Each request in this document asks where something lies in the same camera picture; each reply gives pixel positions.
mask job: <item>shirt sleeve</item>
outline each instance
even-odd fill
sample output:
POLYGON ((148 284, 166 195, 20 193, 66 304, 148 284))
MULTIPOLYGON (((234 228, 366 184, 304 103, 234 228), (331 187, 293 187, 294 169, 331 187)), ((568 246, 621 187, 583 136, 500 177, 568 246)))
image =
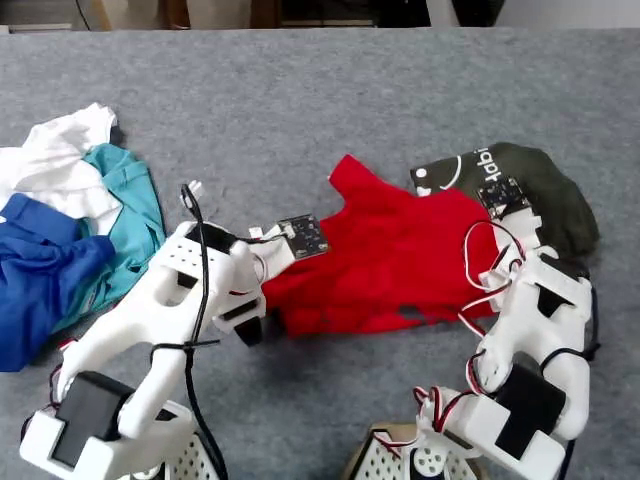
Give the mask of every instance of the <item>shirt sleeve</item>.
POLYGON ((0 211, 8 224, 33 233, 54 245, 68 245, 76 238, 78 224, 67 215, 22 193, 15 193, 0 211))

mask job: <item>black plastic part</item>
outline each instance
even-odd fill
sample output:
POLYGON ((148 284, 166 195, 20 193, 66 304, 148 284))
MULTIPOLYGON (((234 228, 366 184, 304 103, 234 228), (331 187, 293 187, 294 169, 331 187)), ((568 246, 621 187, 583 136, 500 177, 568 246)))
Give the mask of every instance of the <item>black plastic part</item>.
MULTIPOLYGON (((580 277, 589 278, 589 270, 585 265, 581 263, 559 260, 546 254, 540 255, 540 260, 575 281, 578 281, 580 277)), ((573 303, 571 303, 566 298, 561 297, 551 290, 548 290, 542 285, 538 285, 538 288, 540 289, 540 296, 538 297, 538 310, 547 318, 551 317, 551 315, 553 315, 553 313, 563 303, 573 305, 573 303)))
POLYGON ((538 311, 547 318, 551 318, 551 315, 558 309, 560 305, 566 303, 568 305, 573 305, 566 298, 558 295, 556 292, 552 292, 551 290, 543 287, 542 285, 538 285, 537 287, 540 289, 540 295, 538 296, 538 311))
POLYGON ((536 431, 547 435, 553 431, 566 394, 540 375, 514 364, 495 400, 511 412, 496 446, 520 459, 536 431))
POLYGON ((191 275, 187 275, 186 273, 178 272, 178 285, 180 285, 181 287, 191 290, 196 283, 198 283, 198 279, 196 277, 192 277, 191 275))
POLYGON ((56 413, 66 425, 53 459, 75 467, 89 437, 118 440, 118 412, 133 392, 133 388, 101 373, 80 372, 56 413))
POLYGON ((411 450, 411 455, 409 456, 409 479, 410 480, 444 480, 444 470, 437 475, 425 476, 422 475, 418 470, 416 470, 416 461, 415 456, 418 450, 411 450))
MULTIPOLYGON (((238 240, 238 237, 232 233, 215 225, 211 225, 210 223, 204 224, 203 233, 204 243, 207 247, 227 254, 231 250, 231 246, 238 240)), ((193 227, 191 231, 185 235, 185 238, 200 243, 200 226, 196 225, 193 227)))
POLYGON ((234 308, 233 310, 229 310, 228 312, 223 313, 222 315, 220 315, 220 318, 225 322, 228 322, 229 320, 233 320, 237 316, 242 315, 243 313, 247 313, 248 311, 256 308, 258 304, 259 304, 259 300, 257 298, 254 298, 253 300, 247 303, 243 303, 242 305, 234 308))
POLYGON ((248 347, 253 347, 262 342, 262 324, 259 317, 253 317, 242 322, 235 328, 240 340, 248 347))

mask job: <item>red shirt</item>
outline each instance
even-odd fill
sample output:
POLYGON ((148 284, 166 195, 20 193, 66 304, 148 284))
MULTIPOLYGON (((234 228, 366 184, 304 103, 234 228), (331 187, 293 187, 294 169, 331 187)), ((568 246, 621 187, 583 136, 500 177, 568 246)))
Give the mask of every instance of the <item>red shirt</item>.
MULTIPOLYGON (((331 250, 263 286, 267 306, 280 310, 289 334, 373 333, 456 320, 462 306, 483 295, 467 282, 462 252, 467 229, 489 218, 478 202, 453 189, 415 197, 350 155, 329 181, 345 201, 320 222, 331 250), (407 318, 401 313, 407 308, 423 318, 407 318)), ((498 254, 493 232, 478 228, 469 244, 476 276, 498 254)), ((485 304, 466 314, 491 310, 485 304)))

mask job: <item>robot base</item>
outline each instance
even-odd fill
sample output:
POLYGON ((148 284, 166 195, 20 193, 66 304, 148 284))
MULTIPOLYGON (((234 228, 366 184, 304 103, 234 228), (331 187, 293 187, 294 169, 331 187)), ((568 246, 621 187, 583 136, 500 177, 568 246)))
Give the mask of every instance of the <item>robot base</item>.
POLYGON ((378 436, 387 441, 406 441, 415 433, 415 424, 374 425, 349 462, 342 480, 489 480, 478 463, 460 458, 453 452, 440 458, 435 450, 416 448, 412 454, 400 458, 376 439, 378 436))

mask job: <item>gray felt surface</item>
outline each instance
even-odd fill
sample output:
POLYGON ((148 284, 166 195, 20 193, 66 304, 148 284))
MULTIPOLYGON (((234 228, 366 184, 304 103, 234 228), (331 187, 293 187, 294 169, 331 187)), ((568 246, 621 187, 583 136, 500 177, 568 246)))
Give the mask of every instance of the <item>gray felt surface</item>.
MULTIPOLYGON (((237 232, 339 209, 326 177, 347 152, 408 188, 409 167, 425 160, 500 140, 546 150, 583 189, 603 237, 590 263, 605 345, 568 478, 632 479, 640 474, 638 52, 638 30, 0 37, 0 144, 18 145, 32 124, 100 101, 150 164, 169 230, 186 218, 179 182, 198 178, 207 217, 237 232)), ((252 350, 228 337, 198 354, 195 379, 231 478, 335 479, 369 424, 412 420, 413 385, 461 388, 474 346, 460 325, 273 335, 252 350)), ((146 353, 127 352, 109 372, 139 380, 146 353)), ((0 478, 46 478, 18 459, 18 434, 45 402, 57 360, 45 354, 0 377, 0 478)))

